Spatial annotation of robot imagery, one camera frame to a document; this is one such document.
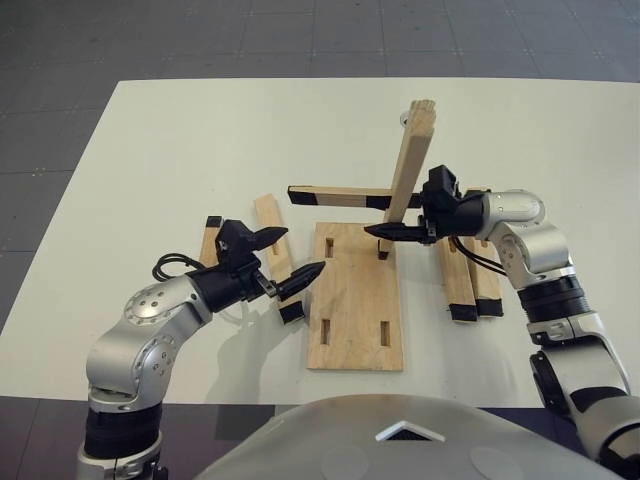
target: wooden plank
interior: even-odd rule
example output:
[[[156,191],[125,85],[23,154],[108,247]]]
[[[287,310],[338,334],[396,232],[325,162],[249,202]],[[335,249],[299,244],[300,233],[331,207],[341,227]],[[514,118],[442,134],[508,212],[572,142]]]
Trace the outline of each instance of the wooden plank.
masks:
[[[328,207],[362,207],[386,210],[391,204],[390,188],[314,187],[292,185],[287,189],[294,205],[324,205]],[[409,208],[421,208],[420,194],[409,199]]]
[[[213,267],[218,264],[218,255],[216,254],[216,237],[218,236],[221,226],[222,217],[207,217],[199,258],[200,263],[205,267]]]
[[[395,254],[378,260],[364,226],[316,224],[314,257],[326,266],[312,285],[308,368],[403,368]]]
[[[444,289],[451,310],[451,318],[460,322],[478,320],[473,286],[469,275],[467,257],[458,251],[450,238],[436,243],[442,267]]]
[[[411,103],[407,126],[400,145],[400,154],[391,184],[392,197],[384,222],[402,222],[411,194],[415,188],[424,158],[433,138],[436,121],[435,102],[416,100]],[[393,242],[381,239],[378,246],[380,258],[386,258]]]
[[[464,239],[467,250],[481,257],[495,260],[496,252],[488,242],[477,240],[473,237]],[[502,317],[502,290],[498,274],[488,270],[477,263],[467,259],[473,296],[476,301],[476,309],[480,317]]]
[[[262,227],[284,227],[278,204],[273,195],[268,194],[260,197],[255,200],[254,204],[258,222]],[[267,248],[266,254],[269,272],[273,280],[282,282],[291,276],[293,265],[286,236],[281,237],[280,240]],[[278,308],[284,323],[304,317],[302,297],[299,294],[288,298],[284,302],[278,302]]]

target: black plastic end cap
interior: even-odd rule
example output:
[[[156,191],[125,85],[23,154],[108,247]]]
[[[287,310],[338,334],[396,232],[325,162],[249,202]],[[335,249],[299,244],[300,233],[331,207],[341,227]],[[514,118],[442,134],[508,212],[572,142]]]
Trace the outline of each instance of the black plastic end cap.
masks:
[[[295,192],[291,190],[291,187],[287,189],[287,195],[289,195],[289,200],[294,205],[317,205],[318,199],[316,198],[315,193],[309,192]]]
[[[479,317],[503,317],[501,299],[485,299],[476,300],[476,309]]]
[[[222,225],[222,217],[220,216],[209,216],[207,217],[206,228],[220,228]]]
[[[302,302],[298,300],[297,302],[293,302],[291,305],[287,305],[280,309],[280,316],[282,317],[282,322],[286,325],[295,320],[300,320],[304,318],[304,310],[302,309]]]
[[[477,322],[478,310],[475,305],[460,305],[457,303],[451,303],[449,305],[451,310],[451,319],[457,322]]]

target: white table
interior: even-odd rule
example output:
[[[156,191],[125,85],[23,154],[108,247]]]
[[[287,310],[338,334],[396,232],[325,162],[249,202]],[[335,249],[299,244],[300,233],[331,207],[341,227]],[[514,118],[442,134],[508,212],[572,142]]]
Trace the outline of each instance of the white table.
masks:
[[[207,215],[256,227],[253,199],[273,193],[299,263],[315,222],[381,221],[375,210],[290,205],[286,187],[387,187],[399,116],[416,98],[436,100],[438,112],[422,178],[446,163],[465,188],[540,195],[637,392],[640,86],[414,78],[120,83],[0,336],[0,394],[86,398],[90,345],[152,283],[160,255],[197,257]],[[185,345],[166,400],[297,404],[385,392],[540,406],[535,347],[507,283],[504,318],[460,326],[434,250],[400,245],[398,263],[403,372],[306,370],[306,324],[283,327],[263,298]]]

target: cable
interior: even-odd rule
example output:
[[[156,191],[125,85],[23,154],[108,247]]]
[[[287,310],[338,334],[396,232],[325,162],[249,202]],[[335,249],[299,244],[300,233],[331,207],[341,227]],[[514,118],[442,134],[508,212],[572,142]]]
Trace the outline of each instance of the cable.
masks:
[[[502,267],[502,265],[498,262],[495,262],[489,258],[486,257],[482,257],[480,255],[476,255],[475,253],[473,253],[472,251],[468,250],[460,241],[460,239],[458,237],[452,236],[451,237],[453,239],[453,244],[456,246],[456,248],[458,250],[460,250],[460,253],[462,253],[465,257],[467,257],[469,260],[471,260],[474,263],[477,263],[478,265],[480,265],[481,267],[486,268],[487,270],[491,270],[492,272],[498,273],[500,275],[504,275],[505,277],[507,276],[507,274],[504,271],[504,268]]]
[[[168,263],[184,263],[187,267],[193,267],[195,270],[201,270],[206,268],[203,264],[194,260],[191,257],[187,257],[182,253],[167,253],[166,255],[161,256],[158,259],[155,267],[151,270],[151,275],[153,278],[158,280],[159,282],[166,282],[170,278],[173,278],[173,275],[169,275],[162,271],[162,267],[167,265]]]

